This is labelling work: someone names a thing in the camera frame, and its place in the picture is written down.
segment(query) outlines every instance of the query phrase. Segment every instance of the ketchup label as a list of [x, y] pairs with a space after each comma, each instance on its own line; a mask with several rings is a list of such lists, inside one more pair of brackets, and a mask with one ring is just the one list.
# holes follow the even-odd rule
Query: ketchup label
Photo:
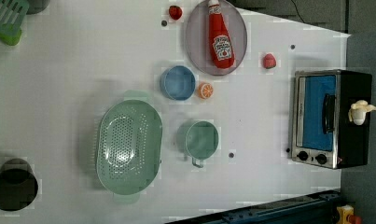
[[220, 14], [220, 5], [211, 6], [210, 15], [211, 14]]
[[226, 35], [215, 37], [213, 47], [219, 61], [231, 58], [231, 43]]

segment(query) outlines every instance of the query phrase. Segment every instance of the plate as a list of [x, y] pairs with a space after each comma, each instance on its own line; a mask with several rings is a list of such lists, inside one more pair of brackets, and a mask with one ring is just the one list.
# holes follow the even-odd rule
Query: plate
[[208, 47], [208, 1], [193, 9], [185, 29], [185, 46], [192, 63], [213, 76], [224, 76], [234, 71], [243, 61], [247, 46], [246, 27], [240, 12], [225, 0], [219, 0], [219, 4], [234, 50], [235, 63], [232, 67], [220, 69], [212, 61]]

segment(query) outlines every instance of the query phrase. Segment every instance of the small red object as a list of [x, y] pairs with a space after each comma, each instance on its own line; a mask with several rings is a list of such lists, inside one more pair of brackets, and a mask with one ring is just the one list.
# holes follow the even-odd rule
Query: small red object
[[272, 54], [266, 54], [263, 58], [263, 67], [266, 69], [271, 69], [277, 65], [277, 61], [275, 60]]
[[362, 218], [354, 216], [354, 215], [348, 216], [347, 221], [350, 222], [351, 224], [362, 224]]
[[168, 13], [173, 20], [177, 21], [182, 16], [182, 8], [179, 6], [170, 6]]

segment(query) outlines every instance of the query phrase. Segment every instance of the white toy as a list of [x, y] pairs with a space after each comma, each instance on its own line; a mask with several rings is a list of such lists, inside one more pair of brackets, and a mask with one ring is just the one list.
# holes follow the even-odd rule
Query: white toy
[[356, 101], [355, 104], [351, 104], [351, 109], [348, 111], [348, 118], [350, 122], [354, 122], [356, 125], [362, 125], [365, 122], [366, 113], [376, 110], [376, 106], [368, 105], [368, 102], [364, 100]]

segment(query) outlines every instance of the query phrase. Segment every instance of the green object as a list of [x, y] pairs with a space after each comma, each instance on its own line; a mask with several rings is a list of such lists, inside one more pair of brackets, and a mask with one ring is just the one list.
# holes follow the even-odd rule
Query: green object
[[0, 34], [17, 36], [29, 7], [26, 0], [0, 0]]
[[132, 195], [158, 173], [162, 124], [144, 93], [127, 91], [124, 99], [106, 112], [101, 123], [97, 175], [112, 192]]
[[202, 168], [203, 161], [216, 152], [219, 136], [214, 124], [207, 121], [190, 120], [179, 128], [177, 142], [179, 147], [192, 158], [192, 164]]
[[15, 35], [4, 35], [0, 33], [0, 39], [7, 45], [15, 46], [20, 42], [21, 33], [21, 29]]

